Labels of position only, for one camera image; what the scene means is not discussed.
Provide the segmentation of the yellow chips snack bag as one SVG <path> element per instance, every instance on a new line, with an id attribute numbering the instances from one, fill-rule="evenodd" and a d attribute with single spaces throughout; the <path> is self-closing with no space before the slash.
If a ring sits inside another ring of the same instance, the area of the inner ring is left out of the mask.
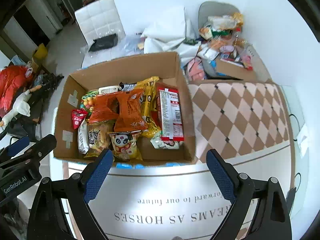
<path id="1" fill-rule="evenodd" d="M 85 158 L 98 157 L 104 149 L 108 149 L 111 143 L 109 132 L 113 132 L 114 120 L 95 122 L 88 124 L 89 150 Z"/>

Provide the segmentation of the orange snack bag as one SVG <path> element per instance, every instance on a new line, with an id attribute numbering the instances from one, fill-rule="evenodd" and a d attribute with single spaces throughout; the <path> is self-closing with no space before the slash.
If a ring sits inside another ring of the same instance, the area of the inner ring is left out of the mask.
<path id="1" fill-rule="evenodd" d="M 144 131 L 148 128 L 140 112 L 143 92 L 143 89 L 134 89 L 117 96 L 120 111 L 114 126 L 115 132 Z"/>
<path id="2" fill-rule="evenodd" d="M 119 100 L 117 96 L 121 95 L 122 92 L 114 92 L 110 94 L 98 95 L 96 97 L 95 106 L 89 123 L 96 123 L 102 121 L 116 121 L 119 117 Z"/>

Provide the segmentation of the pale green snack packet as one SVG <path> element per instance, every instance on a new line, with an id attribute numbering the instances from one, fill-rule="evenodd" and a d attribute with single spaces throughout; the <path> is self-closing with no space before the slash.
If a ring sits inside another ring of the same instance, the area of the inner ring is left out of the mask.
<path id="1" fill-rule="evenodd" d="M 179 150 L 182 145 L 179 141 L 164 141 L 161 139 L 162 132 L 158 131 L 150 140 L 153 147 L 157 150 Z"/>

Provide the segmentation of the white oat snack bag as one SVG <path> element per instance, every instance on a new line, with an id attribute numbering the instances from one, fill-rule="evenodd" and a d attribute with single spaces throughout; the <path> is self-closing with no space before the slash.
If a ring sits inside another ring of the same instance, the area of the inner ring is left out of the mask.
<path id="1" fill-rule="evenodd" d="M 85 119 L 78 128 L 78 150 L 83 155 L 86 155 L 89 150 L 88 128 Z"/>

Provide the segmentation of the red candy snack packet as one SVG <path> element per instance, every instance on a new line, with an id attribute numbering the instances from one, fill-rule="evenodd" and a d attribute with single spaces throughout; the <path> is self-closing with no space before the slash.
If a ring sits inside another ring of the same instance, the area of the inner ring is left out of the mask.
<path id="1" fill-rule="evenodd" d="M 73 109 L 71 111 L 72 128 L 78 129 L 87 115 L 88 112 L 85 109 Z"/>

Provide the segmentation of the red plastic bag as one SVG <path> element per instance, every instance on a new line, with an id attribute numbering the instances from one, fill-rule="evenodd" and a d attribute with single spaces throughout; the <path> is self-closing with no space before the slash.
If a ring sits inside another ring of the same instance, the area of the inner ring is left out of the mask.
<path id="1" fill-rule="evenodd" d="M 16 92 L 32 78 L 33 69 L 26 66 L 10 65 L 1 70 L 1 118 L 11 110 Z"/>

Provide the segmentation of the colourful fruit candy bag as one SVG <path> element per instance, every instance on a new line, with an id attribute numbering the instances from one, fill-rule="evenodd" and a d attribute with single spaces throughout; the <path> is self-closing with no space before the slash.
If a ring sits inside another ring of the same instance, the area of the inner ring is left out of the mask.
<path id="1" fill-rule="evenodd" d="M 84 109 L 88 113 L 92 113 L 95 106 L 95 100 L 98 94 L 98 90 L 93 90 L 83 95 L 81 97 L 80 109 Z"/>

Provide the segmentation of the patterned tablecloth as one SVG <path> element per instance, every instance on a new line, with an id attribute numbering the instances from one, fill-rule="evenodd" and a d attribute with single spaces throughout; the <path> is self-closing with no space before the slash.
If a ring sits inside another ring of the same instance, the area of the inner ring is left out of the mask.
<path id="1" fill-rule="evenodd" d="M 206 165 L 215 149 L 253 179 L 276 177 L 291 186 L 289 123 L 280 90 L 268 83 L 205 82 L 188 86 L 193 103 L 195 157 L 142 168 L 113 167 L 97 197 L 89 202 L 112 239 L 209 239 L 231 207 Z"/>

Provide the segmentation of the panda snack bag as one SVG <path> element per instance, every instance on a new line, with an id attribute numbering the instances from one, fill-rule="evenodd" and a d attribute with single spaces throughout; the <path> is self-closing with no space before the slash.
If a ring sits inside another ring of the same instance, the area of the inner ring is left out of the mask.
<path id="1" fill-rule="evenodd" d="M 108 132 L 114 155 L 122 161 L 142 161 L 142 155 L 137 146 L 137 140 L 141 133 L 141 131 Z"/>

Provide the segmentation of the white chocolate wafer package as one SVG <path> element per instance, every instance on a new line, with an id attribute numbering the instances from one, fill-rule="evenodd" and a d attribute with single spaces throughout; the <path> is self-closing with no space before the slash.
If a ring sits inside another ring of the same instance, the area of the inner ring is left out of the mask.
<path id="1" fill-rule="evenodd" d="M 107 86 L 107 87 L 101 87 L 98 89 L 99 95 L 111 94 L 118 91 L 121 91 L 120 86 Z"/>

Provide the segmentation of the red white snack box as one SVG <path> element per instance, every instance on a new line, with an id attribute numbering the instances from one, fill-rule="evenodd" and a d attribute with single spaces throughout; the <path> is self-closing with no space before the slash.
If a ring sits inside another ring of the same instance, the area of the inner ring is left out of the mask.
<path id="1" fill-rule="evenodd" d="M 156 83 L 158 118 L 163 141 L 184 141 L 178 89 L 162 82 Z"/>

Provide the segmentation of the yellow snack package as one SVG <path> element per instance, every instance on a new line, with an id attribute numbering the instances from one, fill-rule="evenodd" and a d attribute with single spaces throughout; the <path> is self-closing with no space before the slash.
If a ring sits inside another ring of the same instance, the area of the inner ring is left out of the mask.
<path id="1" fill-rule="evenodd" d="M 157 81 L 159 81 L 159 77 L 152 76 L 143 81 L 137 82 L 135 86 L 135 89 L 144 90 L 143 95 L 140 98 L 140 112 L 148 126 L 148 128 L 142 133 L 142 136 L 147 138 L 153 138 L 153 136 L 159 131 L 159 127 L 156 125 L 151 115 L 151 112 L 154 110 Z"/>

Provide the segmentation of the black bag on chair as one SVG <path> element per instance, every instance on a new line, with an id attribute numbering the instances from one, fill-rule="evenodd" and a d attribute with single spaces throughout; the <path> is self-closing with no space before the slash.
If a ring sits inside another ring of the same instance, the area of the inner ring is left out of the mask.
<path id="1" fill-rule="evenodd" d="M 116 33 L 109 34 L 101 38 L 96 38 L 93 40 L 89 51 L 96 52 L 104 49 L 110 49 L 118 44 L 118 35 Z"/>

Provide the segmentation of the small cardboard box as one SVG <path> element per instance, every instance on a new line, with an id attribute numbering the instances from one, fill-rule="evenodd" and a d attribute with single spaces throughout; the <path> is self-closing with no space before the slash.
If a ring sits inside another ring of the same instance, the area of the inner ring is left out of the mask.
<path id="1" fill-rule="evenodd" d="M 257 81 L 257 76 L 253 70 L 247 70 L 220 59 L 216 60 L 216 72 L 244 81 Z"/>

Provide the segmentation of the white tufted chair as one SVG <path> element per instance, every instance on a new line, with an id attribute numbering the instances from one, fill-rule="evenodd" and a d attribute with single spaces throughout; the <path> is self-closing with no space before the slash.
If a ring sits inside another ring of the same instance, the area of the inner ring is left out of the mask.
<path id="1" fill-rule="evenodd" d="M 97 0 L 89 3 L 75 12 L 75 18 L 87 42 L 87 51 L 99 38 L 116 34 L 120 42 L 125 37 L 114 0 Z"/>

